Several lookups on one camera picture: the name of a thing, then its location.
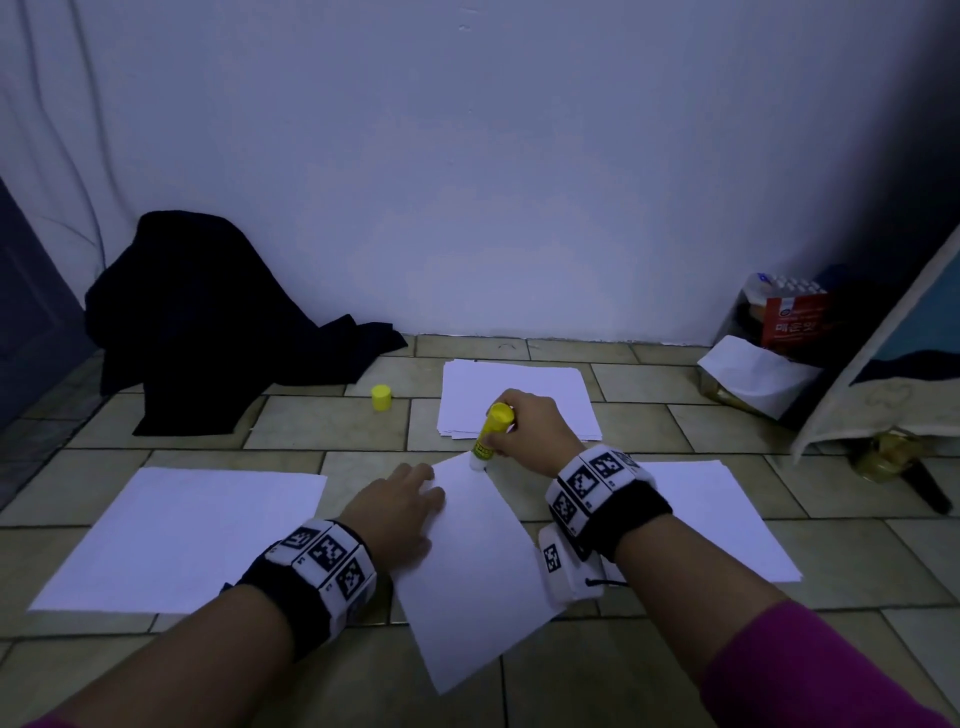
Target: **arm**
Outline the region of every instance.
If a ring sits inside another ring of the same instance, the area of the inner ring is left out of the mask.
[[[489,447],[552,478],[579,467],[586,448],[551,399],[508,390],[500,400],[516,427],[488,435]],[[718,725],[948,726],[815,614],[674,518],[649,483],[617,488],[612,513],[604,502],[572,536],[615,561]],[[649,518],[631,524],[618,513],[625,502]]]
[[[432,477],[427,465],[400,465],[357,494],[337,519],[361,537],[377,570],[395,569],[429,550],[423,522],[444,505],[440,488],[420,494]],[[241,583],[67,699],[53,717],[77,728],[234,725],[290,666],[294,647],[284,612]]]

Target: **hand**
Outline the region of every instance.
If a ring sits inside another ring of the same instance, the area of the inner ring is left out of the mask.
[[[516,426],[510,432],[488,433],[484,445],[514,458],[528,471],[557,477],[567,463],[587,449],[564,422],[552,398],[508,389],[497,401],[514,409]]]
[[[337,519],[363,539],[377,571],[392,571],[430,551],[423,522],[443,509],[446,499],[443,488],[420,494],[423,481],[432,479],[429,465],[401,463],[386,480],[381,477],[354,496]]]

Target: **person's right arm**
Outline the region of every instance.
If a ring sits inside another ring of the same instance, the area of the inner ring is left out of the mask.
[[[487,444],[528,470],[557,477],[586,449],[553,400],[517,390],[500,400],[516,427]],[[623,534],[614,560],[721,726],[948,726],[814,613],[672,515]]]

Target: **glue stick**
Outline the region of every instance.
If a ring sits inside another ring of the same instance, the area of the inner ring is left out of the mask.
[[[506,432],[510,425],[514,423],[514,410],[509,404],[502,401],[495,403],[487,412],[487,421],[483,423],[483,429],[480,430],[480,437],[477,438],[470,452],[470,467],[476,471],[482,471],[487,468],[487,463],[493,457],[493,450],[483,444],[483,438],[488,432]]]

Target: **person's left arm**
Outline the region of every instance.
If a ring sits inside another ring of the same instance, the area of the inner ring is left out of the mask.
[[[367,486],[335,519],[359,537],[377,571],[386,573],[429,550],[423,522],[444,505],[442,489],[420,493],[423,481],[432,478],[428,465],[401,465],[386,480]],[[341,573],[350,578],[348,570]],[[313,598],[312,586],[293,569],[261,556],[237,586],[68,698],[48,719],[77,728],[238,723],[298,652],[330,636],[324,631],[330,615],[323,603],[317,597],[317,612],[305,614],[303,605],[312,602],[300,599],[301,589]],[[305,623],[313,617],[322,634]]]

